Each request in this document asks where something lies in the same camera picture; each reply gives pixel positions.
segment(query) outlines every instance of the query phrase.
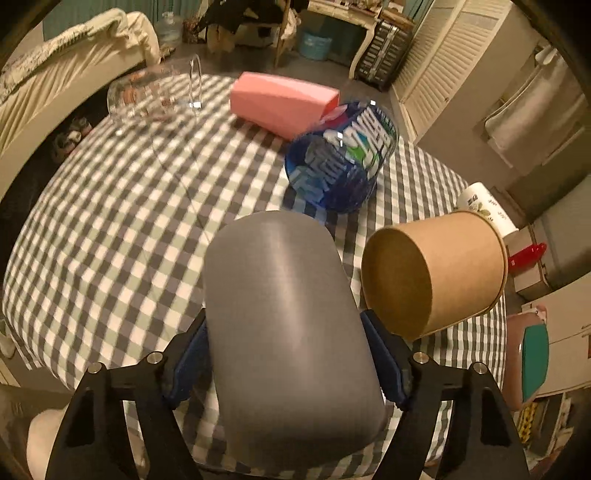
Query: teal cushion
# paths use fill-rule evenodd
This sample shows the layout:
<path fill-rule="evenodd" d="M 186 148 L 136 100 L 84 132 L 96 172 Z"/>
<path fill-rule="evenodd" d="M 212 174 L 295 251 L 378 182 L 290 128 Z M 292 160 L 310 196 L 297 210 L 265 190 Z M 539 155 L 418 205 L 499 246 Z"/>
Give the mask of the teal cushion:
<path fill-rule="evenodd" d="M 546 381 L 550 344 L 545 324 L 532 325 L 525 329 L 521 355 L 521 392 L 525 401 Z"/>

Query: transparent glass cup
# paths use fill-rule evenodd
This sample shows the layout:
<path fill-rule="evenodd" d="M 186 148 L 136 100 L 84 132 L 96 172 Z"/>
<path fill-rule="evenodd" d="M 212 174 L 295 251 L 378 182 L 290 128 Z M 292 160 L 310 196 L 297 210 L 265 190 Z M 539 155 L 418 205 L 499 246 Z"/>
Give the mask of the transparent glass cup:
<path fill-rule="evenodd" d="M 158 122 L 202 107 L 201 62 L 197 55 L 144 68 L 114 80 L 107 108 L 116 123 Z"/>

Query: gray cylinder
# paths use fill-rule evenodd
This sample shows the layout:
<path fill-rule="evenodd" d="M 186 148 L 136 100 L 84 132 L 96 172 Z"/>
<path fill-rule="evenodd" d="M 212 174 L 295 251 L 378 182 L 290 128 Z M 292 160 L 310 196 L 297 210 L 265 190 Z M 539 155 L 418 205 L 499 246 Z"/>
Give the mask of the gray cylinder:
<path fill-rule="evenodd" d="M 309 468 L 373 441 L 385 407 L 329 232 L 293 212 L 231 223 L 205 256 L 213 376 L 228 453 Z"/>

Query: white shutter door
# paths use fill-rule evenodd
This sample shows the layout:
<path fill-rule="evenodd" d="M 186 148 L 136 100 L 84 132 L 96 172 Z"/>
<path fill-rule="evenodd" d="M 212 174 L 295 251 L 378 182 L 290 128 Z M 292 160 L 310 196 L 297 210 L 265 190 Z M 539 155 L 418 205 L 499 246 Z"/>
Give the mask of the white shutter door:
<path fill-rule="evenodd" d="M 415 75 L 420 74 L 421 65 L 427 61 L 427 57 L 433 48 L 437 47 L 437 39 L 444 31 L 458 2 L 459 0 L 435 0 L 433 2 L 413 38 L 413 43 L 402 70 L 394 82 L 394 89 L 399 99 L 402 99 L 407 94 L 413 78 L 415 78 Z"/>
<path fill-rule="evenodd" d="M 509 0 L 467 0 L 431 62 L 404 101 L 417 139 L 447 105 L 491 42 Z"/>

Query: table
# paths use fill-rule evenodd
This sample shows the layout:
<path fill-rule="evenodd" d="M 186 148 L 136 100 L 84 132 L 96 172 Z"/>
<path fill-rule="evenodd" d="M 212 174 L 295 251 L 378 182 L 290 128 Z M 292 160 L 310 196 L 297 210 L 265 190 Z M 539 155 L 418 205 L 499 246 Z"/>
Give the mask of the table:
<path fill-rule="evenodd" d="M 91 362 L 134 364 L 163 350 L 202 306 L 203 254 L 216 232 L 262 210 L 288 209 L 326 225 L 351 289 L 361 298 L 361 255 L 384 225 L 450 212 L 465 187 L 458 175 L 400 139 L 378 175 L 376 194 L 358 212 L 312 207 L 289 188 L 285 143 L 233 116 L 233 79 L 204 76 L 199 117 L 116 127 L 103 120 L 66 160 L 29 215 L 13 249 L 2 309 L 29 363 L 74 388 Z M 413 345 L 437 362 L 486 363 L 500 383 L 505 363 L 505 305 Z M 133 405 L 127 406 L 134 426 Z M 376 441 L 339 462 L 311 470 L 263 472 L 226 454 L 215 386 L 208 375 L 176 411 L 195 460 L 278 478 L 350 478 L 375 471 L 400 411 Z M 442 404 L 428 459 L 441 455 L 450 403 Z"/>
<path fill-rule="evenodd" d="M 353 61 L 351 62 L 351 66 L 349 68 L 349 78 L 354 79 L 357 64 L 361 60 L 363 52 L 367 50 L 369 44 L 374 39 L 375 27 L 378 24 L 379 12 L 372 15 L 370 12 L 361 11 L 355 8 L 341 8 L 332 2 L 323 0 L 310 0 L 310 3 L 308 4 L 308 11 L 326 15 L 327 17 L 338 18 L 343 22 L 359 25 L 365 29 L 365 38 L 361 42 L 355 57 L 353 57 Z"/>

